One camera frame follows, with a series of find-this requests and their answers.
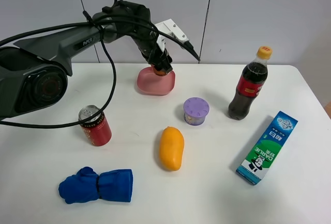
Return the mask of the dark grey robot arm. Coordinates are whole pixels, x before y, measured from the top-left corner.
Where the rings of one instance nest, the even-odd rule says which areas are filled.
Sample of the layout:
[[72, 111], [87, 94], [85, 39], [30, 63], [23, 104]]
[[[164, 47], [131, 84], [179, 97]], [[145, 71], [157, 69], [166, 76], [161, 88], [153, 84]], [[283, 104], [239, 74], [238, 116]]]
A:
[[172, 71], [172, 59], [160, 49], [156, 33], [147, 29], [151, 19], [148, 8], [119, 1], [93, 15], [104, 24], [103, 36], [93, 25], [74, 27], [53, 34], [18, 40], [12, 47], [1, 47], [1, 119], [47, 108], [64, 95], [72, 58], [99, 41], [112, 43], [125, 35], [133, 40], [155, 73]]

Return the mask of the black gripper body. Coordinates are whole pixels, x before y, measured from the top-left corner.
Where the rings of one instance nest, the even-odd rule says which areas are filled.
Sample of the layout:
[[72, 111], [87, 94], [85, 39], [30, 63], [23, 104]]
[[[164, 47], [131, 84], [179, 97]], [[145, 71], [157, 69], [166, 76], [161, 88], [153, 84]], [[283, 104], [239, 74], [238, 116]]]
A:
[[153, 49], [160, 49], [157, 45], [157, 35], [155, 32], [139, 25], [134, 25], [132, 33], [135, 34], [134, 42], [138, 46], [145, 60], [151, 65], [151, 52]]

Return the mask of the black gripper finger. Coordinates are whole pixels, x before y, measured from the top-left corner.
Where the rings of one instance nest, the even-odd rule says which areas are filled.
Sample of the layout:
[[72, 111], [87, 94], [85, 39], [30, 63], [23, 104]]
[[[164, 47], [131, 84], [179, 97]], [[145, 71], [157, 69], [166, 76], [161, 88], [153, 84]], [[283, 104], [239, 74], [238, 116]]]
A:
[[153, 49], [151, 52], [151, 66], [154, 72], [171, 72], [173, 70], [172, 58], [167, 49]]

